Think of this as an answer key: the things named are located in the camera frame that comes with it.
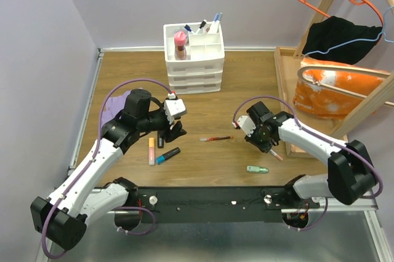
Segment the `pink white marker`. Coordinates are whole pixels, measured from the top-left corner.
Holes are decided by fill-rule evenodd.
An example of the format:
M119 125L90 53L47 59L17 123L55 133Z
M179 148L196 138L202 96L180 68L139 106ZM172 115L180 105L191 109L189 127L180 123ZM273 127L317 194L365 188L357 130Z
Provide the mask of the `pink white marker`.
M269 153L270 153L272 156L274 156L277 160L283 161L283 158L282 158L279 154L277 154L274 150L269 150Z

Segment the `white plastic drawer organizer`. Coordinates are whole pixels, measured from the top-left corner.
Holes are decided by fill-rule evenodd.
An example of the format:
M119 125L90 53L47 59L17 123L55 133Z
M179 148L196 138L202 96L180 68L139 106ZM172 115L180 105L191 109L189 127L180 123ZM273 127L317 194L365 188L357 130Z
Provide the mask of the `white plastic drawer organizer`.
M225 59L222 27L208 34L212 22L207 22L199 34L195 34L200 23L176 23L163 26L164 59L171 90L177 94L218 92L221 89ZM189 25L194 34L184 26ZM184 31L188 35L187 58L178 60L174 55L174 34Z

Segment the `pink cap pencil tube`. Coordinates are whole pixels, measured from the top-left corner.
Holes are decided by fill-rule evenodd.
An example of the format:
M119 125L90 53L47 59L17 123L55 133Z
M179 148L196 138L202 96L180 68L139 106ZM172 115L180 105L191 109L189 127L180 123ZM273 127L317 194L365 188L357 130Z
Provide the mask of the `pink cap pencil tube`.
M174 34L174 55L178 60L185 60L187 58L186 44L188 42L188 35L184 31L177 31Z

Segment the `blue cap white marker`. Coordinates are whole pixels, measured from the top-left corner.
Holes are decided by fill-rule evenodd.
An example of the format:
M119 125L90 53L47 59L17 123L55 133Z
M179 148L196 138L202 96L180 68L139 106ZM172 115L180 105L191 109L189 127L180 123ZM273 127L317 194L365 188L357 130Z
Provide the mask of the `blue cap white marker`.
M191 34L194 34L194 31L190 28L189 25L185 25L184 28Z

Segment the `salmon tip white pen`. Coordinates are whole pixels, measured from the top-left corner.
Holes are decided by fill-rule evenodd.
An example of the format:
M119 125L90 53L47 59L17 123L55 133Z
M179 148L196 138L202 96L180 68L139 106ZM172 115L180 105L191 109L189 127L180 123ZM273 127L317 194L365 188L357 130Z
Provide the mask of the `salmon tip white pen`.
M207 29L208 34L214 34L217 32L217 25L216 23L212 23L211 26Z

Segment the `blue cap white pen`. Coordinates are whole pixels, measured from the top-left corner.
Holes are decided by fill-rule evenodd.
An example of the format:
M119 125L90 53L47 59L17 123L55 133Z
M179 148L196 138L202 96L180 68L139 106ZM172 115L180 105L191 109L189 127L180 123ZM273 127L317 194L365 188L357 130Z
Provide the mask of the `blue cap white pen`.
M217 21L219 19L219 16L220 16L220 14L216 13L216 15L215 15L210 27L209 27L208 33L210 33L210 34L216 33L216 31L217 31L216 24L217 24Z

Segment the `black cap white marker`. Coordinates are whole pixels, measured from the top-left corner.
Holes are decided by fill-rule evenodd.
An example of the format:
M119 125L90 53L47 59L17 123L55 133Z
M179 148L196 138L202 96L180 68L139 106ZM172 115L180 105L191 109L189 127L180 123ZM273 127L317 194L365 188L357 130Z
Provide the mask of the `black cap white marker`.
M203 20L203 21L200 23L198 29L195 31L195 34L199 34L199 32L200 32L201 30L203 30L203 28L205 27L206 23L207 23L207 20Z

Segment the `light blue white pen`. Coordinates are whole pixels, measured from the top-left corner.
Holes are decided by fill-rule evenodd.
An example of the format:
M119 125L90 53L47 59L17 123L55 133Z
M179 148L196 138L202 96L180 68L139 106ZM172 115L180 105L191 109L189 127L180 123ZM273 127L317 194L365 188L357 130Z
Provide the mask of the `light blue white pen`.
M219 24L220 24L220 21L222 19L222 15L223 15L223 13L219 13L218 17L217 17L217 20L215 21L216 30L218 30L218 28L219 28Z

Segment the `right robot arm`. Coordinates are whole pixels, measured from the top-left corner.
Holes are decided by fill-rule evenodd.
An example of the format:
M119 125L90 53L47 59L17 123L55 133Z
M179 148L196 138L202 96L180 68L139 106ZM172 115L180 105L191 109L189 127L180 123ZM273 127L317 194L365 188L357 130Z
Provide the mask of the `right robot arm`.
M287 184L283 200L289 207L296 208L312 197L335 198L351 205L379 182L364 144L329 137L285 111L273 114L261 101L240 116L236 125L244 132L244 139L263 153L283 141L326 165L325 174L300 175Z

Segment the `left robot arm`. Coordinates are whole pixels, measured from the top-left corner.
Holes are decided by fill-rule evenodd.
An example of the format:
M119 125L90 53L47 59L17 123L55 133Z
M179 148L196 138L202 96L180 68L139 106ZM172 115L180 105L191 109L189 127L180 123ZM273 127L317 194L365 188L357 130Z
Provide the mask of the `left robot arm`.
M159 101L147 90L131 90L123 108L101 126L100 137L74 172L48 197L37 197L31 203L33 225L42 241L51 240L63 250L71 250L93 219L116 207L131 209L137 196L130 181L112 182L101 200L90 192L143 136L158 132L169 143L185 135L180 118L186 113L183 100L174 93Z

